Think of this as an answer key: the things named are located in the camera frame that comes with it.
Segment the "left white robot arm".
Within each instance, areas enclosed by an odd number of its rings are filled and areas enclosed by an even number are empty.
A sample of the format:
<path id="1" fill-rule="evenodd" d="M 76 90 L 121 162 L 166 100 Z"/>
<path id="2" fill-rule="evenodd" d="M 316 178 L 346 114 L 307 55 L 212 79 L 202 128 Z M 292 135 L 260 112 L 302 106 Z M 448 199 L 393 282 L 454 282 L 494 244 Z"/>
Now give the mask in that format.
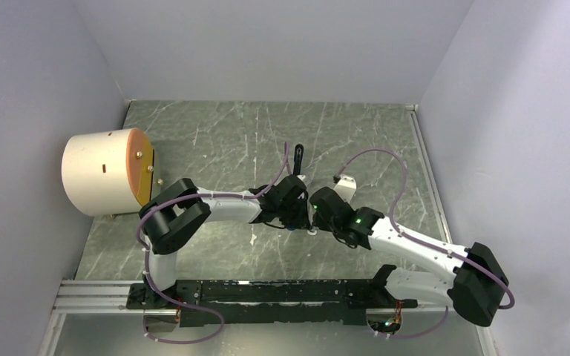
<path id="1" fill-rule="evenodd" d="M 199 188 L 188 178 L 176 181 L 138 213 L 143 220 L 138 230 L 144 234 L 149 251 L 143 279 L 153 280 L 146 289 L 146 299 L 159 309 L 174 302 L 177 252 L 206 223 L 232 221 L 310 230 L 308 185 L 308 177 L 295 174 L 272 187 L 263 185 L 236 193 Z"/>

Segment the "blue stapler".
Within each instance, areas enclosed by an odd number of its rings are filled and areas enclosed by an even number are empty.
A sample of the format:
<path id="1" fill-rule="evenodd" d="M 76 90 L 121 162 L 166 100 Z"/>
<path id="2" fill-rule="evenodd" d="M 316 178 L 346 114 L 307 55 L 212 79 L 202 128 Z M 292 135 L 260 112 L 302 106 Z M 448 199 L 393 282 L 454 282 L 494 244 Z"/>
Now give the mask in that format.
<path id="1" fill-rule="evenodd" d="M 304 146 L 302 144 L 297 144 L 294 150 L 294 166 L 293 166 L 293 173 L 299 178 L 300 181 L 304 182 L 305 176 L 302 174 L 302 162 L 303 162 L 303 155 L 304 155 Z M 298 229 L 306 229 L 307 228 L 307 218 L 306 218 L 306 197 L 307 192 L 303 191 L 301 195 L 298 197 L 297 200 L 297 212 L 298 216 L 296 217 L 296 224 Z"/>

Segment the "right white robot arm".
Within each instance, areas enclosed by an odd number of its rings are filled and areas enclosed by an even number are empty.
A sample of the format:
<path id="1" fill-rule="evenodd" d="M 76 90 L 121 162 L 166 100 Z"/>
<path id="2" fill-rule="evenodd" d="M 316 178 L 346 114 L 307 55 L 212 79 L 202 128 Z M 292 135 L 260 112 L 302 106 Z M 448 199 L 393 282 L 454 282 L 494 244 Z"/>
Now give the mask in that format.
<path id="1" fill-rule="evenodd" d="M 349 247 L 362 247 L 400 257 L 419 267 L 395 268 L 374 283 L 371 298 L 388 307 L 396 300 L 418 300 L 448 306 L 468 322 L 487 327 L 502 309 L 509 281 L 492 250 L 445 243 L 391 221 L 389 216 L 354 209 L 333 189 L 324 187 L 309 199 L 313 223 Z"/>

